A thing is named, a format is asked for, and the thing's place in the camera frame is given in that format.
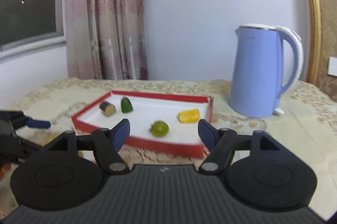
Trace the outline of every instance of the yellow pepper piece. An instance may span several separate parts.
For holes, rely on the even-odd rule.
[[[194,123],[199,121],[200,113],[198,109],[183,111],[178,114],[178,119],[181,123]]]

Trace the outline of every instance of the gold frame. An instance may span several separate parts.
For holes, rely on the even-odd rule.
[[[310,10],[310,53],[306,81],[316,85],[321,66],[322,13],[321,0],[309,0]]]

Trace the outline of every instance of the wall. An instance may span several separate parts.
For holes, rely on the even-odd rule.
[[[67,76],[65,46],[0,62],[0,107]]]
[[[337,78],[327,74],[329,57],[337,57],[337,0],[321,0],[321,8],[323,35],[318,87],[337,101]]]
[[[308,46],[307,0],[144,0],[144,20],[151,80],[231,80],[240,24],[286,26]],[[285,58],[288,79],[288,44]]]

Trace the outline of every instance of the green fruit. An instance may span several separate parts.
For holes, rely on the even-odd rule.
[[[156,121],[151,126],[151,133],[156,137],[166,136],[169,132],[169,126],[164,121]]]
[[[128,99],[127,97],[123,97],[121,100],[121,110],[122,113],[130,113],[134,110],[130,99]]]

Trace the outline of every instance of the white electrical outlet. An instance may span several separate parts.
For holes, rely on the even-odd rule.
[[[328,74],[337,76],[337,58],[329,57]]]

